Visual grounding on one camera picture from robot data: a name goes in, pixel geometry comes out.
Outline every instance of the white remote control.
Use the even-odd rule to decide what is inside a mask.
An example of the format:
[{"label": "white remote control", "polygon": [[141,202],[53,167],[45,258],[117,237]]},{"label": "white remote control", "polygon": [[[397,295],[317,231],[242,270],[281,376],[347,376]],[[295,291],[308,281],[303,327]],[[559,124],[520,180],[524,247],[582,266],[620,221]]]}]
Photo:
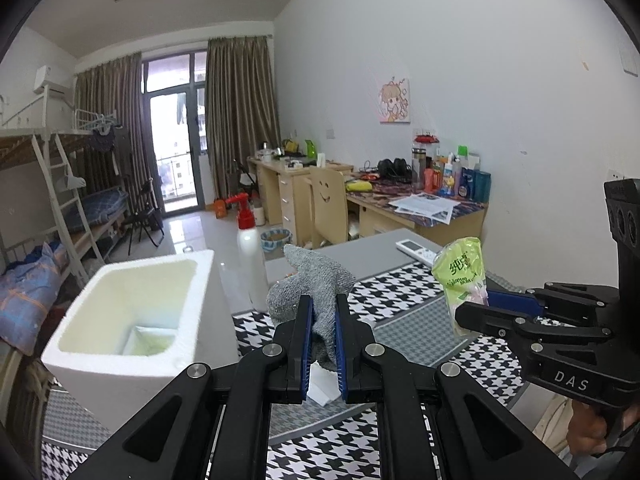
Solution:
[{"label": "white remote control", "polygon": [[424,263],[427,267],[433,267],[433,261],[437,253],[428,250],[426,247],[417,244],[413,240],[402,240],[400,242],[396,242],[396,247],[404,254],[408,254],[419,262]]}]

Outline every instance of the air conditioner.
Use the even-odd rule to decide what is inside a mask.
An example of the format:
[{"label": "air conditioner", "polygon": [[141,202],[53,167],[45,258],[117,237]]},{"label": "air conditioner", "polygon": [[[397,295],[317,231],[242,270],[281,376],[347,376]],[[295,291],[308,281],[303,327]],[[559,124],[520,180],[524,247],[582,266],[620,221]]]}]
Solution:
[{"label": "air conditioner", "polygon": [[36,81],[33,85],[33,91],[36,94],[44,92],[44,87],[49,85],[51,96],[71,97],[71,88],[65,86],[65,83],[71,79],[71,76],[54,65],[43,65],[36,70]]}]

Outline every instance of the gray table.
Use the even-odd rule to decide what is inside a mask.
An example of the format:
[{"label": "gray table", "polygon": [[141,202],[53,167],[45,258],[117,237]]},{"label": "gray table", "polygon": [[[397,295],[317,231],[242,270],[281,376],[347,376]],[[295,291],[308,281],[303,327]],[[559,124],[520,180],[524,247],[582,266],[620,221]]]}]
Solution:
[{"label": "gray table", "polygon": [[[441,249],[438,244],[409,231],[409,229],[397,229],[316,250],[340,262],[359,282],[369,276],[375,276],[414,262],[414,259],[396,249],[396,242],[406,239],[415,240],[432,251],[437,252]],[[284,258],[268,261],[266,267],[267,279],[270,284],[294,272],[293,267]]]},{"label": "gray table", "polygon": [[[437,252],[442,248],[409,229],[397,229],[344,244],[327,246],[318,251],[340,262],[359,281],[412,263],[414,259],[396,248],[396,242],[406,239],[414,240],[432,251]],[[295,270],[284,258],[268,261],[266,268],[270,284],[281,280]],[[522,394],[511,407],[511,413],[533,430],[552,397],[552,392],[535,384],[526,383]]]}]

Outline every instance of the houndstooth rug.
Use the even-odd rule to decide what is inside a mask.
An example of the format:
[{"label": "houndstooth rug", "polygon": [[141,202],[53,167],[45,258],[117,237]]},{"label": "houndstooth rug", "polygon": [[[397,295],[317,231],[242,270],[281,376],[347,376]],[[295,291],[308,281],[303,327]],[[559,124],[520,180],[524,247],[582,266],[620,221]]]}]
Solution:
[{"label": "houndstooth rug", "polygon": [[[349,307],[358,319],[380,323],[400,312],[435,298],[442,286],[429,267],[415,262],[399,269],[356,282],[349,294]],[[242,355],[260,348],[273,338],[271,318],[264,312],[234,316],[236,336]]]},{"label": "houndstooth rug", "polygon": [[[415,307],[435,298],[441,290],[430,270],[414,263],[357,283],[349,296],[349,303],[360,319],[373,319],[378,324],[413,309],[406,321],[410,318],[412,324],[420,324],[420,318],[430,314],[429,309],[442,307],[444,298],[421,308]],[[242,354],[259,348],[273,336],[273,324],[265,314],[241,314],[234,317],[234,322]],[[389,323],[389,330],[393,331],[395,328],[391,323],[399,324],[399,320]],[[412,338],[406,339],[410,347]],[[501,340],[482,336],[452,360],[465,368],[504,405],[513,399],[522,386],[518,362]],[[44,439],[42,478],[65,480],[87,457],[85,453],[63,449]],[[365,410],[320,430],[269,446],[266,473],[266,477],[273,480],[379,479],[380,456],[375,413]]]}]

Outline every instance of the human hand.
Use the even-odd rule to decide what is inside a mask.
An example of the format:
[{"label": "human hand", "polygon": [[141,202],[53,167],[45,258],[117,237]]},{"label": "human hand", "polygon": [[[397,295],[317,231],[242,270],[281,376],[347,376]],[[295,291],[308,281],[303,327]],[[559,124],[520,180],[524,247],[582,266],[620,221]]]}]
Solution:
[{"label": "human hand", "polygon": [[[572,400],[574,416],[569,422],[569,430],[566,436],[569,450],[574,456],[603,453],[607,449],[605,436],[607,423],[588,404]],[[631,406],[623,415],[622,430],[626,430],[636,421],[640,420],[640,405]]]}]

